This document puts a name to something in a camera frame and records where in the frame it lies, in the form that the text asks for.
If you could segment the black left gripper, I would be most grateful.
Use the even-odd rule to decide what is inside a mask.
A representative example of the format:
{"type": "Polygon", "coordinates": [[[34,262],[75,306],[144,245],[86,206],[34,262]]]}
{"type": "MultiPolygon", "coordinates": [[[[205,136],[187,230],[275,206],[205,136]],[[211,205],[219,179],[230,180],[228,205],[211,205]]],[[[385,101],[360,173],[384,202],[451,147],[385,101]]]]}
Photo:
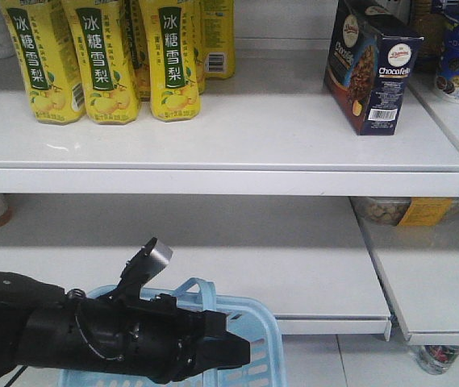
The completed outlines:
{"type": "Polygon", "coordinates": [[[251,361],[250,342],[227,333],[224,314],[182,309],[166,294],[127,305],[87,298],[78,303],[65,342],[71,347],[66,368],[144,376],[155,383],[251,361]]]}

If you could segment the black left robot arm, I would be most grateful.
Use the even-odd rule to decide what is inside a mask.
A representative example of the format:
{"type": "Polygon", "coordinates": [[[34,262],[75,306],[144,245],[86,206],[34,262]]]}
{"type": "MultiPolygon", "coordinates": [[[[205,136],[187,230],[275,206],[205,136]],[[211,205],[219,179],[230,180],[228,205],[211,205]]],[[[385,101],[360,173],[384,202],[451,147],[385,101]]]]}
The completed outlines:
{"type": "Polygon", "coordinates": [[[166,293],[144,300],[142,281],[88,298],[0,272],[0,377],[19,365],[182,381],[250,361],[250,344],[223,313],[180,308],[166,293]]]}

